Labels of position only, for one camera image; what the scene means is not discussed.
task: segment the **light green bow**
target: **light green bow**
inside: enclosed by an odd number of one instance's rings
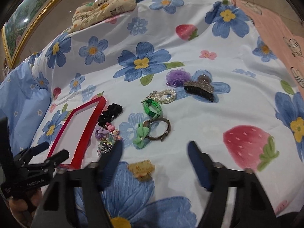
[[[142,123],[138,124],[138,128],[136,130],[137,138],[133,140],[133,143],[136,144],[138,148],[142,149],[145,146],[143,140],[149,134],[149,131],[150,129],[147,127],[143,127]]]

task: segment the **picture frame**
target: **picture frame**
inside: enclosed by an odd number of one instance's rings
[[[4,51],[10,69],[18,66],[20,53],[34,29],[60,0],[47,1],[49,0],[24,0],[2,28]]]
[[[71,112],[71,114],[69,115],[69,117],[67,118],[66,122],[61,127],[54,143],[51,146],[51,149],[49,150],[49,154],[47,157],[49,158],[57,151],[60,151],[59,146],[61,144],[63,144],[64,149],[69,151],[70,156],[69,156],[69,159],[67,160],[68,163],[60,164],[59,167],[68,168],[70,170],[80,169],[82,160],[83,160],[86,150],[89,146],[95,126],[98,122],[98,118],[99,118],[102,110],[104,109],[105,105],[106,105],[106,99],[104,98],[104,96],[101,96],[101,97],[93,99],[93,100],[79,106],[78,108],[74,109]],[[79,136],[77,137],[77,132],[80,132],[83,129],[84,123],[80,122],[80,125],[78,125],[76,123],[74,127],[71,127],[71,124],[72,124],[72,122],[76,122],[75,116],[77,114],[80,114],[80,113],[87,111],[89,109],[92,109],[92,108],[94,108],[94,111],[90,115],[83,132],[81,132],[80,139],[78,139]],[[80,121],[85,121],[85,120],[86,120],[85,117],[83,117],[83,116],[80,117]],[[73,145],[68,145],[68,143],[69,144],[78,143],[77,147],[75,149],[75,152],[72,153],[72,151],[74,150]]]

